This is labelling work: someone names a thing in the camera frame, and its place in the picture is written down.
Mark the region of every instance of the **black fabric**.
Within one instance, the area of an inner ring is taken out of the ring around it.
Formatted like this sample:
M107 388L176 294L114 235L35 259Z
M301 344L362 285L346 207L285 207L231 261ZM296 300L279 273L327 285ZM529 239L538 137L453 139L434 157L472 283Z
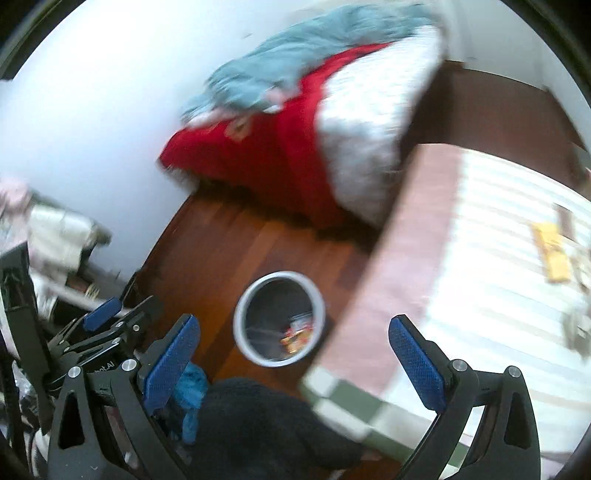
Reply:
M245 378L214 384L199 410L189 478L300 480L312 466L346 469L363 447L321 423L310 407Z

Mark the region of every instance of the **white wall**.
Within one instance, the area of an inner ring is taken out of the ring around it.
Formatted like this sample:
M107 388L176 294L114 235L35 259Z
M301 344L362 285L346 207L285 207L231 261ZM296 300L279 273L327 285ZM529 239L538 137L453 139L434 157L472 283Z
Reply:
M0 84L0 174L108 227L93 260L129 277L186 198L155 166L181 104L310 3L87 0Z

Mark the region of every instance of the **white cloth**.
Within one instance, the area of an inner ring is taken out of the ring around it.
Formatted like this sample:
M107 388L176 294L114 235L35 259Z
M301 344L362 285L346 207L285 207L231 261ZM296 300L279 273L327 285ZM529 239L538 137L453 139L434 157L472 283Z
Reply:
M316 114L319 148L341 207L381 226L391 206L399 146L413 110L443 59L434 26L339 70Z

